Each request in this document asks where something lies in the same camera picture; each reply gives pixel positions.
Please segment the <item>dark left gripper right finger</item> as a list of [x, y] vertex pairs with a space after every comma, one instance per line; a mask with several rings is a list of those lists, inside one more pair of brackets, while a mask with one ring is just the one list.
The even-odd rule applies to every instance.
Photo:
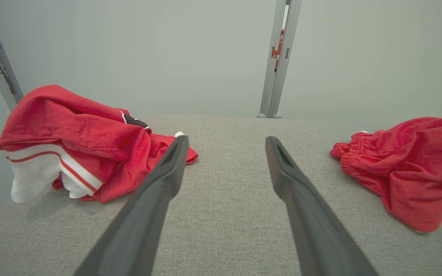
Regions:
[[376, 276], [360, 247], [291, 158], [279, 139], [266, 138], [272, 186], [287, 208], [303, 276]]

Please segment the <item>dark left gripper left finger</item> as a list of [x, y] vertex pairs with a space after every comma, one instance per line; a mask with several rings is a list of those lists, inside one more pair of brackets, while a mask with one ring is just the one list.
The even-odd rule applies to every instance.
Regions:
[[188, 137], [175, 138], [75, 271], [76, 276], [152, 274], [166, 212], [182, 185], [188, 152]]

